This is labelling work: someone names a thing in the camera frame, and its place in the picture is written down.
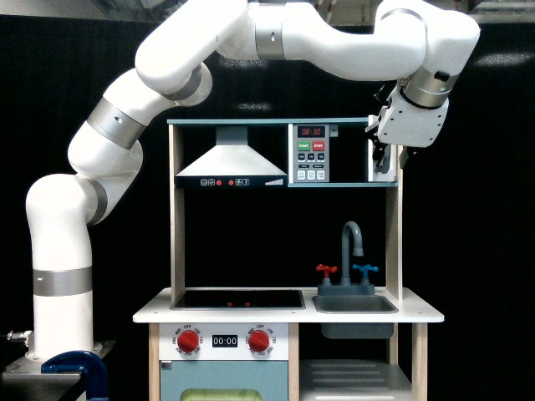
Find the gray sink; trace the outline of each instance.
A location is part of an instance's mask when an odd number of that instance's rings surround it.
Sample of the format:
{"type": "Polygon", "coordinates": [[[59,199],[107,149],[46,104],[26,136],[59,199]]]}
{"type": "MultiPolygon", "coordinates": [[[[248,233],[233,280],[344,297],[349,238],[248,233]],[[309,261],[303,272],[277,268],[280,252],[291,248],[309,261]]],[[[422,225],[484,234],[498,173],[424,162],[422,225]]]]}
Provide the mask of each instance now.
{"type": "MultiPolygon", "coordinates": [[[[321,313],[396,313],[395,307],[381,295],[328,295],[312,298],[321,313]]],[[[321,333],[331,339],[390,338],[394,323],[321,323],[321,333]]]]}
{"type": "Polygon", "coordinates": [[[381,295],[329,295],[313,298],[320,313],[396,313],[395,307],[381,295]]]}

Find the timer display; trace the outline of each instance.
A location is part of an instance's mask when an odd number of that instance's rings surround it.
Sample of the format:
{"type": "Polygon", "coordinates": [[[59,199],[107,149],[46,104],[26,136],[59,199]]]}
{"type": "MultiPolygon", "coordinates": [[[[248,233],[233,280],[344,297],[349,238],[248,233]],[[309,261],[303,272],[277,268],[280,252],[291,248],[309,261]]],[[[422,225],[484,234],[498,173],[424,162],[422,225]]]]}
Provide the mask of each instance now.
{"type": "Polygon", "coordinates": [[[325,125],[298,125],[298,138],[325,138],[325,125]]]}
{"type": "Polygon", "coordinates": [[[237,336],[217,334],[211,336],[211,345],[214,348],[237,348],[237,336]]]}

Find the blue clamp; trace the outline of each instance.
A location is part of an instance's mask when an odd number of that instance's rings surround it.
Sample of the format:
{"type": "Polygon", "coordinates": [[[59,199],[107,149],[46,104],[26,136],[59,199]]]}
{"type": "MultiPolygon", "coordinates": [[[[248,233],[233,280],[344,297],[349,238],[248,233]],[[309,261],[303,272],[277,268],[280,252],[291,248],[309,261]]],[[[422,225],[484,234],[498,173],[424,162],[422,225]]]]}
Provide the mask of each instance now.
{"type": "Polygon", "coordinates": [[[41,373],[82,372],[85,375],[87,401],[109,401],[108,369],[96,354],[69,351],[50,358],[41,366],[41,373]]]}
{"type": "Polygon", "coordinates": [[[372,271],[372,272],[378,272],[379,271],[379,268],[377,266],[372,267],[371,265],[364,265],[364,266],[353,265],[353,268],[355,270],[359,269],[362,272],[362,278],[368,278],[368,272],[369,271],[372,271]]]}

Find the oven door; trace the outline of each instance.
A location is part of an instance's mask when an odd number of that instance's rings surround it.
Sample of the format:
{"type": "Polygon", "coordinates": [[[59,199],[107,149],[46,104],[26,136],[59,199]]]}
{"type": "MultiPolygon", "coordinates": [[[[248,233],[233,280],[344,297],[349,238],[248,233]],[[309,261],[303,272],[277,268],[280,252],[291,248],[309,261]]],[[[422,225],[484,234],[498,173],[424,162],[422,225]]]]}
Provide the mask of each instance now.
{"type": "Polygon", "coordinates": [[[170,361],[161,401],[288,401],[287,361],[170,361]]]}

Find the black background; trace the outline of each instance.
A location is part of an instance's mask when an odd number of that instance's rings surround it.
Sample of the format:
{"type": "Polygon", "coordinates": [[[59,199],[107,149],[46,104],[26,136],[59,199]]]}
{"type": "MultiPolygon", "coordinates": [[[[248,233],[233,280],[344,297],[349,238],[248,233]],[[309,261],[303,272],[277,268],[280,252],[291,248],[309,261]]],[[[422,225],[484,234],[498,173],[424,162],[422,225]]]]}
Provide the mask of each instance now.
{"type": "MultiPolygon", "coordinates": [[[[0,18],[0,333],[33,325],[24,211],[29,187],[42,176],[72,171],[70,139],[109,84],[132,68],[135,50],[154,28],[0,18]]],[[[531,393],[534,28],[482,26],[441,135],[405,169],[404,286],[446,316],[430,325],[429,400],[524,399],[531,393]]],[[[214,78],[211,96],[152,121],[140,139],[145,162],[138,178],[110,217],[89,229],[94,337],[117,340],[106,358],[112,399],[147,398],[148,330],[131,317],[170,285],[166,120],[353,117],[379,109],[372,95],[381,83],[338,79],[309,63],[228,68],[215,54],[206,64],[214,78]]],[[[382,190],[276,192],[188,195],[188,284],[315,285],[315,264],[339,263],[339,233],[347,220],[361,225],[366,262],[384,265],[382,190]],[[322,200],[322,221],[295,217],[311,198],[322,200]],[[227,239],[230,226],[240,227],[234,240],[227,239]],[[311,255],[311,247],[317,253],[311,255]]],[[[308,216],[317,209],[305,210],[308,216]]],[[[381,281],[379,274],[375,283],[381,281]]],[[[322,339],[316,325],[303,325],[302,332],[307,358],[377,356],[368,343],[322,339]]],[[[401,325],[400,343],[400,365],[410,375],[409,326],[401,325]]],[[[381,352],[383,346],[375,344],[381,352]]],[[[13,345],[0,349],[0,366],[23,353],[13,345]]]]}

